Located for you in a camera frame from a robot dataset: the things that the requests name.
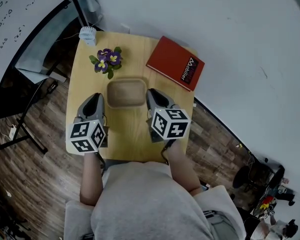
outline potted plant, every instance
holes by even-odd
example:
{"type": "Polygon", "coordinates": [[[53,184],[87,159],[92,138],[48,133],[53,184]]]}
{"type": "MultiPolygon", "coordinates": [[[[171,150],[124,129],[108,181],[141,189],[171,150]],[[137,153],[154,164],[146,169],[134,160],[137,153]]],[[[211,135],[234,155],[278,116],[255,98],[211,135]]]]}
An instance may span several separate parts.
{"type": "Polygon", "coordinates": [[[122,67],[121,61],[121,48],[117,46],[112,51],[109,48],[99,50],[96,57],[93,55],[89,56],[89,59],[92,64],[94,64],[94,71],[96,73],[102,72],[102,74],[108,74],[108,79],[114,77],[114,70],[118,70],[122,67]]]}

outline purple flower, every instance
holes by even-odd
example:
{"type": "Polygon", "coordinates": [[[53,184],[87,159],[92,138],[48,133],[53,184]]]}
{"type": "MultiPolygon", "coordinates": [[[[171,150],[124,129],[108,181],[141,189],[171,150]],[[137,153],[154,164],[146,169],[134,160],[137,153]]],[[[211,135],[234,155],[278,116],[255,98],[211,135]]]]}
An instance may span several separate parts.
{"type": "Polygon", "coordinates": [[[111,65],[120,64],[120,59],[121,59],[121,54],[117,51],[108,54],[108,61],[110,61],[111,65]]]}
{"type": "Polygon", "coordinates": [[[107,57],[106,56],[100,56],[99,57],[99,62],[97,62],[95,65],[94,65],[94,70],[96,71],[102,71],[102,72],[105,72],[107,71],[108,69],[108,63],[106,62],[107,60],[107,57]]]}
{"type": "Polygon", "coordinates": [[[101,56],[107,56],[109,53],[111,53],[112,50],[106,48],[103,50],[98,50],[98,53],[96,54],[96,56],[98,57],[98,59],[100,59],[101,56]]]}

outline gray sleeve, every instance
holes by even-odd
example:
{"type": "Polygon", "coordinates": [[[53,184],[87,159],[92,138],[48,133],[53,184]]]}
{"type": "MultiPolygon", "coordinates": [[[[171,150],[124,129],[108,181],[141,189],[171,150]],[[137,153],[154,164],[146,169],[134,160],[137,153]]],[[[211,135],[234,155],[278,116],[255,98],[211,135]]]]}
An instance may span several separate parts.
{"type": "Polygon", "coordinates": [[[79,201],[69,201],[65,206],[64,240],[79,240],[86,234],[93,233],[91,229],[91,214],[93,206],[79,201]]]}
{"type": "Polygon", "coordinates": [[[194,200],[198,203],[203,212],[222,212],[231,222],[239,239],[245,239],[246,230],[240,213],[234,202],[231,200],[226,188],[222,185],[211,188],[195,195],[194,200]]]}

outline green leaf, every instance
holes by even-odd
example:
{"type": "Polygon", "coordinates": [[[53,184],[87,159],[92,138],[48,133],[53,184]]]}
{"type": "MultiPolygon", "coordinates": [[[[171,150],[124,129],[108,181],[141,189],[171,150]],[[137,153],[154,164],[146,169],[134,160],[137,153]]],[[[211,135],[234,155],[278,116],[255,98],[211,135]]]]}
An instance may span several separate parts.
{"type": "Polygon", "coordinates": [[[91,63],[94,65],[97,64],[97,62],[99,62],[99,60],[93,55],[90,55],[89,59],[90,59],[91,63]]]}
{"type": "Polygon", "coordinates": [[[114,52],[118,52],[118,53],[121,53],[121,52],[122,52],[122,50],[121,50],[121,48],[120,48],[119,46],[117,46],[116,48],[114,48],[113,51],[114,51],[114,52]]]}
{"type": "Polygon", "coordinates": [[[110,70],[108,73],[108,79],[110,80],[113,77],[114,77],[114,72],[112,70],[110,70]]]}
{"type": "Polygon", "coordinates": [[[118,69],[121,69],[122,65],[121,64],[118,64],[118,65],[115,65],[113,67],[114,70],[118,70],[118,69]]]}

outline whiteboard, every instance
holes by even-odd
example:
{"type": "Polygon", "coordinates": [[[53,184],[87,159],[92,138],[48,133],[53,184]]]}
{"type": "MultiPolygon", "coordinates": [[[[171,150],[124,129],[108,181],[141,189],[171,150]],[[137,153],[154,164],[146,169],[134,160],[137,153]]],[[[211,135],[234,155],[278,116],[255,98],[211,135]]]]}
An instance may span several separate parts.
{"type": "Polygon", "coordinates": [[[64,0],[0,0],[0,82],[20,46],[64,0]]]}

